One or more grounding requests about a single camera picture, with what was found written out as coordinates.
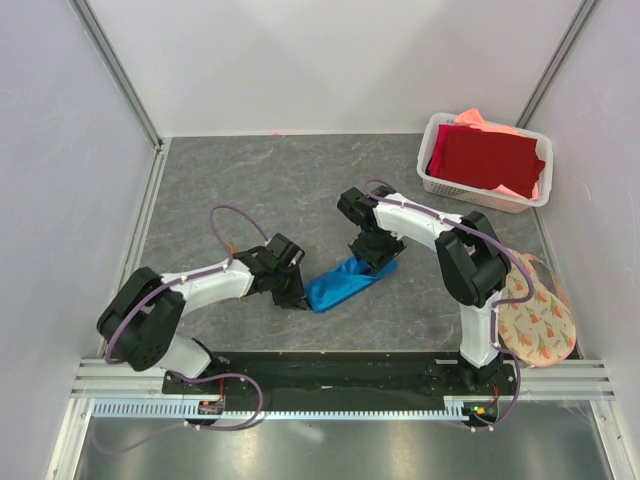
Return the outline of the blue cloth napkin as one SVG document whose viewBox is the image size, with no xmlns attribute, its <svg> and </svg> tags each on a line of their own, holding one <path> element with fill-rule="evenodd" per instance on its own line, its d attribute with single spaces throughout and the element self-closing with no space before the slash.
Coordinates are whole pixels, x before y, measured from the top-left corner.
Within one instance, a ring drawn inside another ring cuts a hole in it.
<svg viewBox="0 0 640 480">
<path fill-rule="evenodd" d="M 375 273 L 369 263 L 352 255 L 305 285 L 310 308 L 314 313 L 331 310 L 389 276 L 397 267 L 398 262 L 392 260 Z"/>
</svg>

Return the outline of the orange plastic fork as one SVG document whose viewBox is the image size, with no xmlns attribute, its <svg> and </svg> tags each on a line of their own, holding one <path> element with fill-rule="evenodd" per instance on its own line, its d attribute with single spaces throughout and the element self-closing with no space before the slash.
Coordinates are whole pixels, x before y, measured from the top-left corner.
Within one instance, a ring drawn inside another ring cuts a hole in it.
<svg viewBox="0 0 640 480">
<path fill-rule="evenodd" d="M 235 297 L 241 301 L 241 298 L 245 294 L 247 289 L 247 269 L 245 266 L 235 259 L 234 255 L 238 252 L 238 249 L 231 243 L 228 243 L 231 257 L 233 261 L 229 261 L 229 268 L 233 279 L 233 293 Z"/>
</svg>

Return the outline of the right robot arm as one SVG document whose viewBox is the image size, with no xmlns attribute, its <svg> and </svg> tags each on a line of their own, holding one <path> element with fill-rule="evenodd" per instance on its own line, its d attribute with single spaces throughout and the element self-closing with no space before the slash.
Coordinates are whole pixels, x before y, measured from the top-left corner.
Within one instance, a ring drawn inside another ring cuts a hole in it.
<svg viewBox="0 0 640 480">
<path fill-rule="evenodd" d="M 460 307 L 459 352 L 466 362 L 457 371 L 459 384 L 469 393 L 483 392 L 494 381 L 490 363 L 498 356 L 493 309 L 511 270 L 487 218 L 479 212 L 461 216 L 433 210 L 385 185 L 370 194 L 352 187 L 341 194 L 337 208 L 360 228 L 349 248 L 367 273 L 387 267 L 407 239 L 436 254 L 446 290 Z"/>
</svg>

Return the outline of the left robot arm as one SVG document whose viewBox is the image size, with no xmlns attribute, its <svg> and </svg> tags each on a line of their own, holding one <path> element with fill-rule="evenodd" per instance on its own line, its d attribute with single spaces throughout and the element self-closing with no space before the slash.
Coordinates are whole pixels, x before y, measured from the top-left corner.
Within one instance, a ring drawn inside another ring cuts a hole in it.
<svg viewBox="0 0 640 480">
<path fill-rule="evenodd" d="M 97 331 L 106 342 L 105 362 L 124 363 L 136 372 L 159 367 L 184 377 L 198 393 L 211 392 L 220 371 L 201 342 L 177 333 L 182 317 L 265 292 L 283 309 L 307 310 L 300 272 L 304 256 L 299 246 L 276 236 L 266 245 L 187 272 L 137 269 L 97 321 Z"/>
</svg>

